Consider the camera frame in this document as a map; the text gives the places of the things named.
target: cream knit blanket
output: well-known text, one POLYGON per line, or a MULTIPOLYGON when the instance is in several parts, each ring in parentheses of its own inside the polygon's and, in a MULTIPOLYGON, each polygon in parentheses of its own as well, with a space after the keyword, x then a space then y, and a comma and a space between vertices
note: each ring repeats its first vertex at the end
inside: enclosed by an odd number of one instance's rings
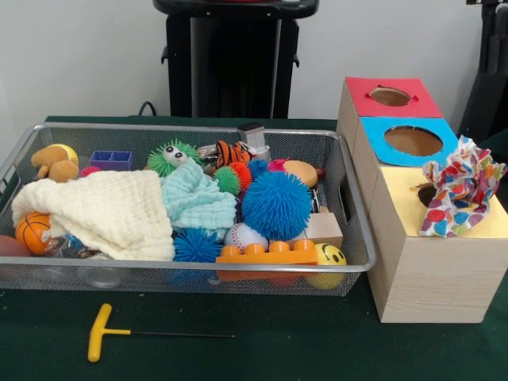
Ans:
POLYGON ((26 214, 50 214, 51 236, 66 232, 115 260, 172 260, 171 224, 154 171, 101 171, 55 183, 42 179, 13 200, 16 225, 26 214))

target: baseball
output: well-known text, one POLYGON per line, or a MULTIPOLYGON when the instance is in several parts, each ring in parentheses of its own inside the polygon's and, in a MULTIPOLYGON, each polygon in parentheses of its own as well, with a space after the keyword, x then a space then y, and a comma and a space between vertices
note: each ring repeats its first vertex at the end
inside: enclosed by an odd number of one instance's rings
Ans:
POLYGON ((249 228, 243 222, 234 225, 224 239, 225 245, 237 246, 241 251, 249 244, 261 244, 268 250, 268 240, 254 229, 249 228))

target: orange spiky ball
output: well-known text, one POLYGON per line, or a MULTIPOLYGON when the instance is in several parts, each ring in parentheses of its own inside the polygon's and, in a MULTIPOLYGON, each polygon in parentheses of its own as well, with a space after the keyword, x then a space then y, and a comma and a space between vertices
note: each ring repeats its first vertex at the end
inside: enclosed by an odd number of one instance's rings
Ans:
POLYGON ((247 164, 237 161, 229 165, 235 171, 240 179, 240 186, 243 191, 246 191, 252 183, 252 175, 249 171, 247 164))

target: light blue cloth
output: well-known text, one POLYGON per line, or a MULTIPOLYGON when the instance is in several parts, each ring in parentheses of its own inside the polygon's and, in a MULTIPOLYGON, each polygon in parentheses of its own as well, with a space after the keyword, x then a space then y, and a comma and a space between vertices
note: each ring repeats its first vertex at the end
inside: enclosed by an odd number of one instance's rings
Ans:
POLYGON ((236 204, 230 193, 222 193, 216 180, 208 178, 192 159, 162 180, 162 199, 171 226, 204 228, 224 238, 233 227, 236 204))

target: white wall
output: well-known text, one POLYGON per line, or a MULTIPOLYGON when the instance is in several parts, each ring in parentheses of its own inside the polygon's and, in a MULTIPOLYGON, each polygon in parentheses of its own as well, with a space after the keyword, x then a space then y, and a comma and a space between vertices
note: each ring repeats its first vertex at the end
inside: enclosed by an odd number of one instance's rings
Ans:
POLYGON ((292 117, 337 117, 345 76, 419 77, 458 128, 479 60, 481 7, 464 0, 321 0, 300 21, 292 117))
MULTIPOLYGON (((301 20, 290 117, 335 118, 346 75, 422 77, 458 126, 477 67, 480 8, 464 0, 321 0, 301 20)), ((0 160, 49 114, 169 113, 151 0, 0 1, 0 160)))

